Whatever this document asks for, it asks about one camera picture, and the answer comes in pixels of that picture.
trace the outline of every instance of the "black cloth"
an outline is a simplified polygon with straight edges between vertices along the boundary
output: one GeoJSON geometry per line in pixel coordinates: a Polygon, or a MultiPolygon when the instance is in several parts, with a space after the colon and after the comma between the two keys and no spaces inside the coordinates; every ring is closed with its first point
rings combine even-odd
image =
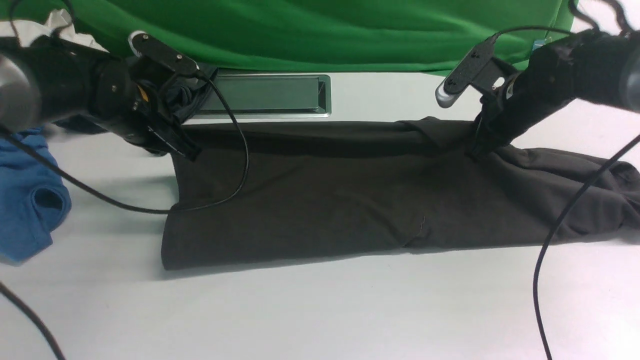
{"type": "MultiPolygon", "coordinates": [[[[208,147],[196,163],[173,157],[180,200],[230,194],[243,169],[226,124],[186,126],[208,147]]],[[[243,124],[251,170],[241,195],[169,215],[167,270],[406,249],[542,243],[569,198],[603,159],[552,149],[463,154],[469,122],[243,124]]],[[[640,227],[640,175],[619,162],[579,201],[556,241],[640,227]]]]}

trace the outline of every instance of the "green backdrop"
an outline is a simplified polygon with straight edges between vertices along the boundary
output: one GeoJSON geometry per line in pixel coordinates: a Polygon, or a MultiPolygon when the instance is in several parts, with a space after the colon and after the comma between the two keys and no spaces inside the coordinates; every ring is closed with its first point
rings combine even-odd
{"type": "MultiPolygon", "coordinates": [[[[568,0],[72,0],[79,31],[131,54],[142,29],[197,60],[287,71],[451,70],[476,43],[520,25],[571,27],[568,0]]],[[[6,18],[9,0],[0,0],[6,18]]],[[[58,0],[24,0],[43,21],[58,0]]],[[[544,31],[504,35],[497,54],[528,59],[544,31]]]]}

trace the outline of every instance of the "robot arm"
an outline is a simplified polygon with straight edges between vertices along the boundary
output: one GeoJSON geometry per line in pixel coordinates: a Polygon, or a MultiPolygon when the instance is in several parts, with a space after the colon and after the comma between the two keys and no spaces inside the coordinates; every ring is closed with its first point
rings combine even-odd
{"type": "Polygon", "coordinates": [[[508,145],[574,99],[640,112],[640,33],[583,31],[535,50],[522,72],[493,57],[496,39],[475,46],[436,91],[444,108],[469,85],[482,93],[471,158],[508,145]],[[494,88],[499,78],[505,82],[494,88]]]}
{"type": "Polygon", "coordinates": [[[91,115],[135,146],[195,160],[200,148],[161,99],[177,76],[199,76],[197,64],[146,33],[132,35],[139,58],[131,66],[59,38],[40,37],[24,48],[1,44],[0,125],[18,132],[91,115]]]}

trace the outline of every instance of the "black wire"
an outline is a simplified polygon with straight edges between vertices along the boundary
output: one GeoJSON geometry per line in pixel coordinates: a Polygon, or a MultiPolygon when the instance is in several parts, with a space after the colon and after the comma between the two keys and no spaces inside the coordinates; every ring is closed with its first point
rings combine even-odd
{"type": "Polygon", "coordinates": [[[591,27],[595,31],[600,31],[600,26],[598,25],[596,20],[593,20],[589,15],[587,15],[585,13],[582,13],[580,10],[578,10],[577,0],[569,0],[569,12],[574,17],[576,17],[576,18],[586,22],[587,24],[591,25],[591,27]]]}
{"type": "Polygon", "coordinates": [[[542,244],[542,249],[540,249],[540,254],[538,256],[538,261],[536,262],[536,269],[533,272],[533,306],[536,310],[536,321],[538,322],[538,329],[540,330],[540,338],[542,339],[542,345],[545,347],[545,354],[547,355],[547,360],[553,360],[551,357],[551,350],[549,349],[549,344],[547,343],[547,335],[545,334],[545,328],[542,324],[542,316],[540,315],[540,302],[538,300],[538,279],[540,278],[540,268],[542,267],[542,260],[545,258],[545,254],[547,253],[547,249],[549,248],[549,244],[551,243],[551,239],[556,235],[560,226],[564,222],[564,218],[566,218],[567,214],[573,209],[578,200],[582,197],[584,193],[587,192],[589,187],[593,185],[602,174],[611,168],[616,161],[618,161],[624,154],[626,154],[629,150],[631,150],[634,146],[640,143],[640,135],[631,140],[628,144],[626,144],[620,151],[618,151],[614,156],[612,156],[609,160],[607,160],[602,166],[596,171],[578,190],[577,193],[569,200],[569,203],[564,207],[560,216],[556,219],[555,224],[549,231],[549,234],[545,238],[545,241],[542,244]]]}
{"type": "Polygon", "coordinates": [[[618,26],[622,30],[623,34],[631,34],[634,32],[634,29],[629,25],[629,21],[627,20],[627,16],[625,15],[625,9],[620,5],[616,0],[600,0],[607,3],[613,10],[616,12],[616,21],[618,22],[618,26]]]}
{"type": "MultiPolygon", "coordinates": [[[[9,6],[9,24],[11,24],[11,29],[13,30],[13,34],[15,35],[16,39],[19,39],[18,36],[18,29],[15,27],[15,24],[13,23],[13,16],[15,13],[15,9],[18,7],[18,5],[23,2],[24,0],[13,0],[11,5],[9,6]]],[[[53,30],[53,32],[51,33],[51,36],[53,38],[58,38],[60,36],[60,33],[68,28],[69,26],[73,25],[76,22],[76,11],[74,10],[74,6],[71,4],[70,0],[60,0],[62,1],[65,6],[69,9],[69,15],[71,16],[71,22],[69,22],[67,25],[63,25],[60,26],[58,28],[55,28],[53,30]]]]}
{"type": "Polygon", "coordinates": [[[112,199],[111,197],[108,197],[107,195],[104,195],[103,193],[100,193],[99,191],[97,191],[96,189],[92,188],[91,186],[88,186],[87,184],[84,184],[82,181],[80,181],[80,180],[74,178],[73,176],[69,175],[64,170],[60,169],[55,164],[51,163],[47,158],[45,158],[42,155],[40,155],[39,153],[37,153],[34,149],[32,149],[31,147],[29,147],[27,145],[24,145],[22,142],[20,142],[19,140],[15,139],[12,136],[12,132],[9,129],[7,129],[6,127],[2,126],[2,125],[0,125],[0,136],[2,136],[7,142],[12,144],[13,146],[15,146],[18,149],[24,151],[26,154],[28,154],[29,156],[34,158],[37,162],[39,162],[42,165],[44,165],[45,167],[47,167],[49,170],[53,171],[55,174],[58,174],[60,177],[66,179],[68,182],[72,183],[73,185],[76,185],[80,189],[90,193],[91,195],[95,196],[96,198],[98,198],[100,200],[103,200],[104,202],[108,202],[109,204],[114,205],[114,206],[116,206],[116,207],[118,207],[120,209],[129,210],[129,211],[135,211],[137,213],[168,215],[170,213],[182,213],[182,212],[185,212],[185,211],[193,211],[193,210],[201,210],[201,209],[211,208],[213,206],[218,206],[218,205],[221,205],[221,204],[224,204],[224,203],[228,202],[229,200],[233,199],[238,193],[240,193],[240,191],[244,187],[247,175],[249,173],[249,155],[250,155],[250,153],[249,153],[249,145],[247,144],[246,137],[244,136],[244,133],[243,133],[242,129],[240,128],[240,124],[238,124],[238,121],[236,120],[236,116],[234,115],[233,111],[229,107],[229,105],[228,105],[227,101],[225,100],[224,96],[222,96],[222,93],[220,93],[220,90],[218,90],[218,87],[214,84],[213,81],[211,81],[210,79],[207,79],[207,78],[205,78],[204,80],[211,85],[213,91],[216,93],[216,95],[220,99],[220,102],[222,103],[222,106],[225,107],[225,110],[227,111],[229,117],[231,118],[231,121],[234,123],[234,126],[236,127],[236,129],[238,131],[238,134],[240,135],[240,137],[242,138],[242,141],[244,143],[244,171],[243,171],[243,175],[242,175],[242,179],[240,180],[240,183],[238,184],[236,190],[231,195],[229,195],[228,197],[226,197],[226,198],[224,198],[222,200],[219,200],[219,201],[216,201],[216,202],[212,202],[210,204],[205,204],[205,205],[197,206],[197,207],[194,207],[194,208],[182,208],[182,209],[177,208],[177,209],[169,209],[169,210],[165,210],[165,209],[148,209],[148,208],[141,208],[141,207],[138,207],[138,206],[124,204],[124,203],[122,203],[120,201],[112,199]]]}
{"type": "Polygon", "coordinates": [[[24,301],[22,301],[18,297],[18,295],[9,290],[9,288],[7,288],[2,283],[2,281],[0,281],[0,293],[4,295],[4,297],[6,297],[6,299],[9,300],[13,305],[15,305],[15,307],[22,311],[22,313],[25,314],[25,316],[27,316],[29,320],[31,320],[31,322],[33,322],[33,325],[38,328],[38,330],[42,333],[42,336],[44,336],[45,340],[47,340],[47,343],[49,344],[49,347],[51,347],[51,350],[56,356],[56,359],[65,360],[65,355],[62,354],[62,350],[60,349],[56,338],[54,338],[53,334],[51,334],[49,328],[47,328],[47,326],[42,322],[38,315],[33,310],[31,310],[31,308],[27,304],[25,304],[24,301]]]}
{"type": "Polygon", "coordinates": [[[498,38],[506,33],[514,33],[516,31],[527,31],[527,30],[544,30],[550,31],[554,33],[560,33],[565,35],[573,35],[573,33],[569,30],[551,28],[550,26],[542,26],[542,25],[531,25],[531,26],[518,26],[516,28],[505,29],[502,31],[498,31],[497,33],[491,36],[491,39],[495,42],[498,38]]]}

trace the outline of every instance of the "white tabletop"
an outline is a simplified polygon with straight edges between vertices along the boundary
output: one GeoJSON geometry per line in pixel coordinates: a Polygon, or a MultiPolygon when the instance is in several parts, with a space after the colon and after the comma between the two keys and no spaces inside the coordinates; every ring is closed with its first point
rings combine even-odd
{"type": "MultiPolygon", "coordinates": [[[[327,120],[472,119],[469,92],[437,107],[440,78],[331,74],[327,120]]],[[[640,133],[640,115],[575,102],[516,140],[608,157],[640,133]]],[[[130,204],[177,200],[169,157],[113,135],[57,136],[60,165],[130,204]]],[[[640,167],[640,149],[625,157],[640,167]]],[[[122,211],[69,187],[54,244],[0,279],[42,317],[67,358],[91,360],[541,359],[531,280],[538,247],[366,256],[169,273],[164,217],[122,211]]],[[[540,297],[556,359],[639,359],[640,233],[552,247],[540,297]]],[[[0,299],[0,359],[52,359],[0,299]]]]}

